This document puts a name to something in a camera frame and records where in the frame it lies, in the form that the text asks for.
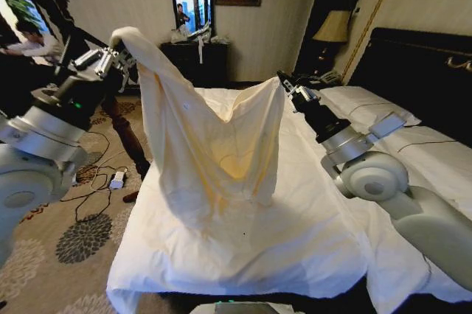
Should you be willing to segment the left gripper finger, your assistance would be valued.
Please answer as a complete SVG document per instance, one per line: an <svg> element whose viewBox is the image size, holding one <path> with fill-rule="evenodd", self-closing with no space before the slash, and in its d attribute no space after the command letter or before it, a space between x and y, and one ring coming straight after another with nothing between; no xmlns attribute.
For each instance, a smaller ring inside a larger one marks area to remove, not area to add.
<svg viewBox="0 0 472 314"><path fill-rule="evenodd" d="M94 67L95 71L109 71L112 67L121 68L119 53L109 47L91 49L72 61L72 66L78 71Z"/></svg>
<svg viewBox="0 0 472 314"><path fill-rule="evenodd" d="M102 57L99 59L94 71L104 78L112 68L119 71L126 79L137 78L137 66L135 58L127 49L117 51L112 48L102 49Z"/></svg>

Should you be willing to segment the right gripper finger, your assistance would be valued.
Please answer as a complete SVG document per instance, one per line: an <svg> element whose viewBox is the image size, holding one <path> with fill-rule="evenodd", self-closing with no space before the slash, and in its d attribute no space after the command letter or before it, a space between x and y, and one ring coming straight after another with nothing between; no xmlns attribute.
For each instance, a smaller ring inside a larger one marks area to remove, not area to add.
<svg viewBox="0 0 472 314"><path fill-rule="evenodd" d="M283 83L291 83L293 86L297 86L297 91L302 95L302 101L320 100L320 96L314 90L299 84L292 76L284 71L277 71L277 76L280 79L281 85Z"/></svg>
<svg viewBox="0 0 472 314"><path fill-rule="evenodd" d="M287 93L288 100L294 107L293 112L301 112L302 95L297 91L297 86L293 86L291 83L283 83L282 85Z"/></svg>

